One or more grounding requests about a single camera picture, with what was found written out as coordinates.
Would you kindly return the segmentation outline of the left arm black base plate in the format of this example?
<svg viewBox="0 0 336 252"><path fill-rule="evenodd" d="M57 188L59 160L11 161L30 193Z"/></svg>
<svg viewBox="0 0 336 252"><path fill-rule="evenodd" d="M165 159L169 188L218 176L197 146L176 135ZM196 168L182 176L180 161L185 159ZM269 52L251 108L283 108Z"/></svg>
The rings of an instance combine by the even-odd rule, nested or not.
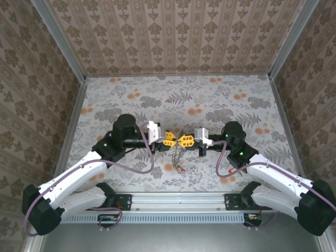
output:
<svg viewBox="0 0 336 252"><path fill-rule="evenodd" d="M89 202L89 205L85 207L88 211L93 208L118 208L122 211L129 211L132 204L131 194L117 194L112 196L106 196L104 194L98 194Z"/></svg>

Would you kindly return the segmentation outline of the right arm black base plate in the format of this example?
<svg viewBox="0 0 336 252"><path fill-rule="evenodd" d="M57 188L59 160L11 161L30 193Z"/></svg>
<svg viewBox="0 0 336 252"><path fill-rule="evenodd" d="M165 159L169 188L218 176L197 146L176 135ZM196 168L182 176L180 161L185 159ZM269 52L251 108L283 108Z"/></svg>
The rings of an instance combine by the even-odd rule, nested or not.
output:
<svg viewBox="0 0 336 252"><path fill-rule="evenodd" d="M272 208L259 206L253 200L251 196L241 195L240 193L227 193L224 194L225 208L228 211L244 210L244 211L256 211L256 210L272 210Z"/></svg>

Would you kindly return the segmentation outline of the grey metal sheet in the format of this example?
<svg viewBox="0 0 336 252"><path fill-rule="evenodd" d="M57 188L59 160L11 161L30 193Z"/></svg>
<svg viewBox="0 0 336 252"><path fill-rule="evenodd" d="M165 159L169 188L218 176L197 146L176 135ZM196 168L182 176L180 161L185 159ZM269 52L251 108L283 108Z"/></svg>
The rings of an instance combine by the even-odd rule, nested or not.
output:
<svg viewBox="0 0 336 252"><path fill-rule="evenodd" d="M259 230L238 224L120 224L106 231L66 224L42 252L321 252L315 236L286 217Z"/></svg>

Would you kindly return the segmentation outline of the aluminium table side rail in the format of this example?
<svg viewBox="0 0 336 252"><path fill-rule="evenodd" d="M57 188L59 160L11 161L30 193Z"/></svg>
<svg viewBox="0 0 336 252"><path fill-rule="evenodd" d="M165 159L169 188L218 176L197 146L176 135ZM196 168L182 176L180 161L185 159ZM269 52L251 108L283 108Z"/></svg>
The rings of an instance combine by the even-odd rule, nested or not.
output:
<svg viewBox="0 0 336 252"><path fill-rule="evenodd" d="M74 141L74 136L76 133L76 128L78 124L78 120L80 117L81 109L83 106L83 102L86 96L87 91L87 84L85 81L83 81L80 86L77 93L77 97L75 100L75 104L73 107L73 111L69 120L67 132L65 135L65 139L60 151L59 159L56 165L56 169L54 172L54 178L56 178L58 175L60 175L62 172L64 172L67 168L67 163L70 155L70 150L72 143Z"/></svg>
<svg viewBox="0 0 336 252"><path fill-rule="evenodd" d="M281 97L280 97L279 91L277 89L277 86L276 86L276 83L275 83L274 79L272 79L272 78L270 78L270 86L271 86L272 92L274 94L275 102L277 104L277 108L278 108L279 115L280 115L280 118L281 118L281 122L282 122L284 131L285 131L285 134L286 134L286 137L287 137L287 141L288 141L288 144L289 144L289 147L290 147L290 150L291 150L291 154L292 154L292 157L293 157L294 164L295 164L299 174L301 175L301 177L307 178L306 173L304 171L304 168L302 166L302 162L301 162L301 159L300 159L297 147L296 147L295 140L294 140L292 132L291 132L290 125L288 123L288 119L287 119L287 116L286 116L286 113L285 113L285 109L284 109L283 104L281 102Z"/></svg>

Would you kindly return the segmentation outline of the black connector board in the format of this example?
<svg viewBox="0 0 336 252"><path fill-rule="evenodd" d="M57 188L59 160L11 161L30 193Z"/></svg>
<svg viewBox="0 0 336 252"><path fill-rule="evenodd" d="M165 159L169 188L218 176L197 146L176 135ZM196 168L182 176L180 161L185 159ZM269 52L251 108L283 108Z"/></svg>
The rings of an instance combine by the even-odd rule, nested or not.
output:
<svg viewBox="0 0 336 252"><path fill-rule="evenodd" d="M244 226L258 227L262 223L262 216L260 214L244 214Z"/></svg>
<svg viewBox="0 0 336 252"><path fill-rule="evenodd" d="M98 225L102 228L111 228L119 220L119 214L101 214L98 215Z"/></svg>

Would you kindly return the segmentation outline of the aluminium frame post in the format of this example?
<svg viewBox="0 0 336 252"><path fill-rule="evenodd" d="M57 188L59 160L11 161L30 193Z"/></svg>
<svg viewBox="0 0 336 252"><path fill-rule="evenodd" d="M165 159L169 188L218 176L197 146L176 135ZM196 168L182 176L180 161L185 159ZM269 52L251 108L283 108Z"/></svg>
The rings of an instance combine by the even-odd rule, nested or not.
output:
<svg viewBox="0 0 336 252"><path fill-rule="evenodd" d="M50 34L53 36L74 75L80 83L84 83L86 78L85 71L77 59L75 51L71 48L66 34L62 31L46 0L31 0L31 2L38 11Z"/></svg>
<svg viewBox="0 0 336 252"><path fill-rule="evenodd" d="M300 11L296 15L296 18L268 71L270 79L276 78L318 3L319 0L303 1Z"/></svg>

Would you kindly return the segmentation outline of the aluminium mounting rail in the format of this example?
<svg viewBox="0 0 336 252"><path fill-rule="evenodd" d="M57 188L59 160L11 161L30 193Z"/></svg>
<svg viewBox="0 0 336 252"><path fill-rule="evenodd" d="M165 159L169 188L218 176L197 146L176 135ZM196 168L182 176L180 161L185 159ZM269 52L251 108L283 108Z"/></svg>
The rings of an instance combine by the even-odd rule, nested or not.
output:
<svg viewBox="0 0 336 252"><path fill-rule="evenodd" d="M82 193L74 193L58 203L58 207L66 212L80 213L98 194L108 195L101 189L91 189ZM227 211L224 203L224 192L216 193L132 193L132 204L129 211L141 212L183 212Z"/></svg>

